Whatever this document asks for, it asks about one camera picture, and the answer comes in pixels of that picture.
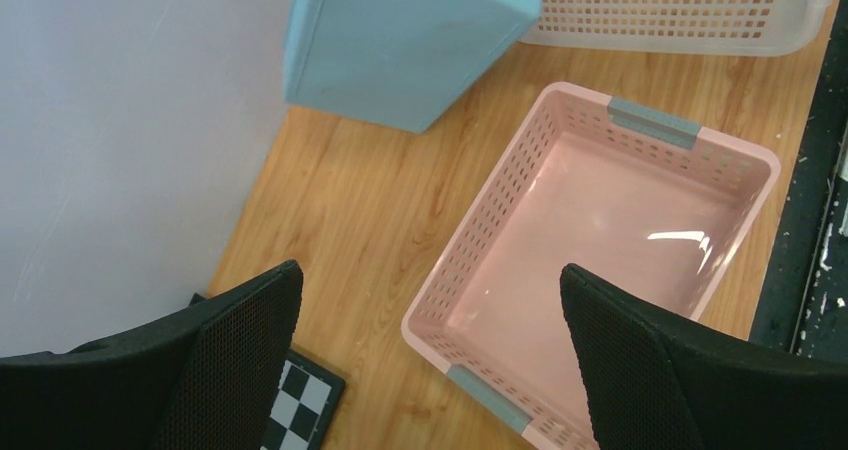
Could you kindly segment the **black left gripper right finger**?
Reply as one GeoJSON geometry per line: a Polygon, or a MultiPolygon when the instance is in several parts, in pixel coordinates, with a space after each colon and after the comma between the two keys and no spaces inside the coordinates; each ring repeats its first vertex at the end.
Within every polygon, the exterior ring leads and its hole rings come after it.
{"type": "Polygon", "coordinates": [[[846,447],[845,364],[721,333],[576,264],[560,295],[601,448],[846,447]]]}

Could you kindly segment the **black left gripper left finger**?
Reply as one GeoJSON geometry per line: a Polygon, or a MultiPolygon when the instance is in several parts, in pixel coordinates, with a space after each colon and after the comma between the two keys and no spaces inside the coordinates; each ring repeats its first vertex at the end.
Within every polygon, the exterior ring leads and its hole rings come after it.
{"type": "Polygon", "coordinates": [[[293,260],[65,353],[1,361],[5,449],[257,449],[296,329],[293,260]]]}

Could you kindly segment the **pink perforated tray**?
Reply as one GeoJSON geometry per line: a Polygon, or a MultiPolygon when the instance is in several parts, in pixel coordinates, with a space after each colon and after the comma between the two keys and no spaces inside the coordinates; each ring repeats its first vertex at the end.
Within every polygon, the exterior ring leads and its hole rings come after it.
{"type": "Polygon", "coordinates": [[[551,84],[407,310],[403,338],[534,447],[592,449],[563,268],[698,319],[779,173],[763,146],[551,84]]]}

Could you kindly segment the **large white perforated basket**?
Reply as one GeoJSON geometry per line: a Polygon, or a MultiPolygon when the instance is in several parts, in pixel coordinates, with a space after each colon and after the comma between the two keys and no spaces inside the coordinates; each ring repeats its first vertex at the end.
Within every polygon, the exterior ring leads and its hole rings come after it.
{"type": "Polygon", "coordinates": [[[777,57],[807,45],[832,0],[542,0],[522,42],[554,47],[777,57]]]}

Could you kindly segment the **blue perforated tray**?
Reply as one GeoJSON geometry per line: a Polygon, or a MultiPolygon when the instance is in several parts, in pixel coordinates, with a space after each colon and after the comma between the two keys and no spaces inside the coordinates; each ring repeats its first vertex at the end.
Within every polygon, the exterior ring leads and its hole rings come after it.
{"type": "Polygon", "coordinates": [[[420,134],[536,22],[542,0],[292,0],[284,100],[420,134]]]}

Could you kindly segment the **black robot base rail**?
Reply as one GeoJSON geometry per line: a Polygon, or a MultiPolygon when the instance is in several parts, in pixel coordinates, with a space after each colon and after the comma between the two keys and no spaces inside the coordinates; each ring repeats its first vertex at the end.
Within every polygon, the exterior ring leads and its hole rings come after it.
{"type": "Polygon", "coordinates": [[[749,333],[847,360],[847,0],[840,0],[749,333]]]}

